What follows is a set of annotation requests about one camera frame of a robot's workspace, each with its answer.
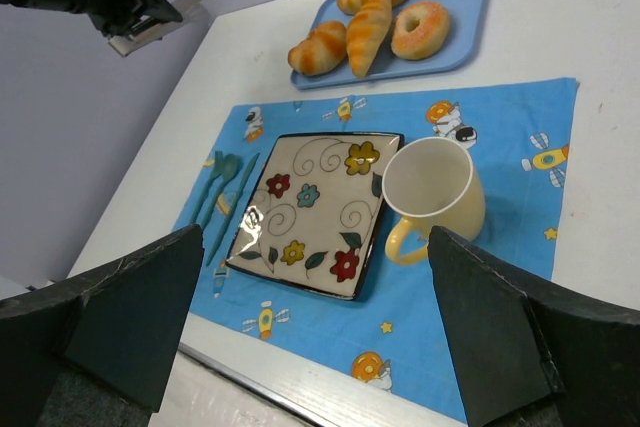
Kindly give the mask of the metal serving tongs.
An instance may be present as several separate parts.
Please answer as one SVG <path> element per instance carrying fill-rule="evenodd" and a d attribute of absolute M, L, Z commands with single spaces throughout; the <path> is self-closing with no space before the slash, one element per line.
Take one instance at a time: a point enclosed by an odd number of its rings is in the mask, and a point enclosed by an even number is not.
<path fill-rule="evenodd" d="M 121 56 L 127 57 L 140 48 L 159 41 L 166 35 L 188 24 L 210 25 L 212 16 L 204 5 L 205 0 L 175 0 L 173 7 L 180 13 L 180 22 L 160 22 L 154 19 L 142 21 L 131 34 L 113 36 L 108 44 Z"/>

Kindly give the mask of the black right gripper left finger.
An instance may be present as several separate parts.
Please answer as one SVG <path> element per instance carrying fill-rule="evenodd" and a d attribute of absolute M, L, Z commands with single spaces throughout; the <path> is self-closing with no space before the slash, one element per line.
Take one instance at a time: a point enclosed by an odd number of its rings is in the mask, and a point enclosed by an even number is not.
<path fill-rule="evenodd" d="M 146 426 L 159 411 L 202 264 L 188 225 L 1 302 L 4 426 Z"/>

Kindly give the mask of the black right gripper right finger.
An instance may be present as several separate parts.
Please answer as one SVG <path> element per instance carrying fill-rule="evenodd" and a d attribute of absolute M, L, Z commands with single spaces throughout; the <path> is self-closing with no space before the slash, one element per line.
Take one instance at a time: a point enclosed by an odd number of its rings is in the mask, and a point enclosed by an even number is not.
<path fill-rule="evenodd" d="M 639 313 L 435 227 L 429 263 L 470 426 L 636 426 Z"/>

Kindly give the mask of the long striped croissant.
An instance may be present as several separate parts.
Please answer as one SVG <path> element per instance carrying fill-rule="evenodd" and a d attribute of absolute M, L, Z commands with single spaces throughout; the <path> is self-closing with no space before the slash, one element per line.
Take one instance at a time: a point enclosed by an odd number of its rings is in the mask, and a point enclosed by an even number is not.
<path fill-rule="evenodd" d="M 347 26 L 346 51 L 353 75 L 364 78 L 392 22 L 392 0 L 368 0 Z"/>

